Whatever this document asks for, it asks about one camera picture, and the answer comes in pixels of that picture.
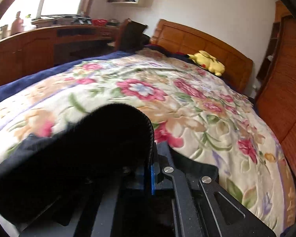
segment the stuffed animal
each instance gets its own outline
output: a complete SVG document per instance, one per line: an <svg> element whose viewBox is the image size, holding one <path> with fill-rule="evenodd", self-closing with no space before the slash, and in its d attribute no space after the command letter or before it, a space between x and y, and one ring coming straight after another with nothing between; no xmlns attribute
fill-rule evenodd
<svg viewBox="0 0 296 237"><path fill-rule="evenodd" d="M199 51L194 55L188 54L189 58L192 59L197 65L209 72L215 73L216 76L220 77L225 72L225 66L221 64L217 59L211 56L205 51Z"/></svg>

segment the desk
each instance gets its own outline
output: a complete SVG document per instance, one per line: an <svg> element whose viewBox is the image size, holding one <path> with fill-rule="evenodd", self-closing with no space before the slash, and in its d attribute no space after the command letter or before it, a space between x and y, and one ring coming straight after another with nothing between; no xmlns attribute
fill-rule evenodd
<svg viewBox="0 0 296 237"><path fill-rule="evenodd" d="M94 40L115 40L113 26L54 26L0 40L0 86L54 66L54 46Z"/></svg>

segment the floral blanket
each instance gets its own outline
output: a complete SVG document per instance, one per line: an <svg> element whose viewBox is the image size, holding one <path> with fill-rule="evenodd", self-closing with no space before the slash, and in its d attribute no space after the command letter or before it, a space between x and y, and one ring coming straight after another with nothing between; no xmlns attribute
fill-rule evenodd
<svg viewBox="0 0 296 237"><path fill-rule="evenodd" d="M290 169L247 98L209 72L147 48L120 59L83 62L2 101L0 163L30 133L51 136L117 102L150 118L156 142L216 165L220 185L278 236L294 223Z"/></svg>

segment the navy blue sheet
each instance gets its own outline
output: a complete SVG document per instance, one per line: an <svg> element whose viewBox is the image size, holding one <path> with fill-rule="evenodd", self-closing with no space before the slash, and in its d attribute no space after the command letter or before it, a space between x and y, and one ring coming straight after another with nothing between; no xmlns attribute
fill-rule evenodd
<svg viewBox="0 0 296 237"><path fill-rule="evenodd" d="M103 55L99 57L85 58L77 61L68 62L50 69L46 69L40 72L37 72L33 75L22 77L16 81L8 83L6 85L0 86L0 102L5 100L6 98L22 91L26 87L29 87L32 84L35 84L47 77L65 72L72 68L74 65L81 63L82 61L92 61L92 60L110 60L117 59L126 56L133 55L134 53L127 53L122 51L117 51L110 53L108 55Z"/></svg>

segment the wooden headboard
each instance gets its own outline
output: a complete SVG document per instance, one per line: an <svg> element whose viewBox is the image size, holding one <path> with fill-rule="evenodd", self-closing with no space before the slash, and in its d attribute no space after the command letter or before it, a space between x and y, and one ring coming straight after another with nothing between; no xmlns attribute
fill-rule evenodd
<svg viewBox="0 0 296 237"><path fill-rule="evenodd" d="M170 52L194 54L204 50L225 65L223 78L237 91L243 92L251 75L253 62L229 44L197 29L160 20L151 43Z"/></svg>

